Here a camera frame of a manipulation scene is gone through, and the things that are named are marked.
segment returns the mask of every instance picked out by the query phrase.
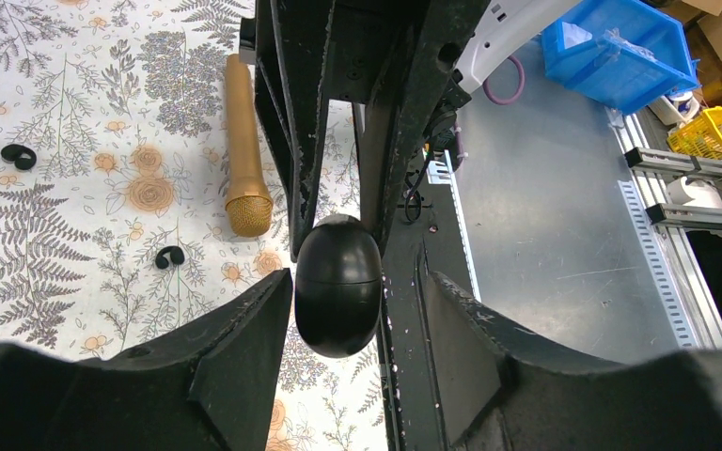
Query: floral pattern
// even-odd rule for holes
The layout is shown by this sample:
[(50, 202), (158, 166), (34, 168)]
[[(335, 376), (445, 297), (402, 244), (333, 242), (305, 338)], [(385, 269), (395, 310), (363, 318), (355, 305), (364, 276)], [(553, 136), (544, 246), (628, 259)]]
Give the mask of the floral pattern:
[[(289, 260), (286, 197), (263, 136), (270, 231), (237, 237), (223, 68), (247, 0), (0, 0), (0, 340), (108, 359), (231, 302)], [(350, 106), (330, 105), (318, 217), (358, 214)], [(153, 265), (164, 246), (186, 261)], [(385, 449), (374, 342), (325, 359), (294, 317), (268, 451)]]

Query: yellow basket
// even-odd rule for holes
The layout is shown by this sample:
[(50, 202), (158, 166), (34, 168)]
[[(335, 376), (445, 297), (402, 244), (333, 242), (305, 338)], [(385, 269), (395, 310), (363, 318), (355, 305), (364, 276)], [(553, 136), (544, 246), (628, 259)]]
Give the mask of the yellow basket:
[(671, 150), (697, 157), (722, 159), (722, 107), (708, 108), (668, 137)]

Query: pink cable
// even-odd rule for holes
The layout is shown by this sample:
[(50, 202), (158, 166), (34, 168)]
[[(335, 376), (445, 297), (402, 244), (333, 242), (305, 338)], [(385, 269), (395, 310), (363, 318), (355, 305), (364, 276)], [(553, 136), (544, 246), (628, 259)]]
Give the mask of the pink cable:
[(514, 66), (516, 66), (516, 70), (519, 71), (519, 87), (516, 89), (516, 93), (513, 94), (513, 97), (511, 97), (510, 99), (499, 99), (497, 96), (494, 95), (493, 92), (491, 92), (491, 89), (488, 87), (488, 79), (483, 82), (483, 91), (485, 91), (486, 97), (489, 101), (492, 101), (497, 105), (510, 105), (511, 103), (518, 101), (519, 98), (522, 96), (522, 91), (525, 90), (525, 67), (522, 66), (522, 62), (519, 61), (519, 58), (517, 58), (516, 56), (508, 56), (508, 59), (510, 60), (510, 62), (513, 63)]

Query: blue crate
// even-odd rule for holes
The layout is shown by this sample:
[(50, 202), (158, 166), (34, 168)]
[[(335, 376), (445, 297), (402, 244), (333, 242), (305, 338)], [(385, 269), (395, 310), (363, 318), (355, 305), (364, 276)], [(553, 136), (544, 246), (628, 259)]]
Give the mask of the blue crate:
[[(563, 23), (593, 38), (565, 48)], [(656, 61), (621, 39), (649, 49)], [(683, 28), (639, 0), (583, 0), (541, 34), (546, 77), (629, 115), (669, 92), (698, 86)]]

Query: microphone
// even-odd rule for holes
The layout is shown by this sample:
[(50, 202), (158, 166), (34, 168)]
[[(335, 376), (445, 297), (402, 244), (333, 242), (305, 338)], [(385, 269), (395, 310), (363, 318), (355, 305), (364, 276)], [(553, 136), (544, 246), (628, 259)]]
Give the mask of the microphone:
[(226, 117), (230, 167), (226, 213), (234, 233), (254, 238), (270, 229), (273, 199), (261, 174), (250, 72), (237, 54), (226, 61)]

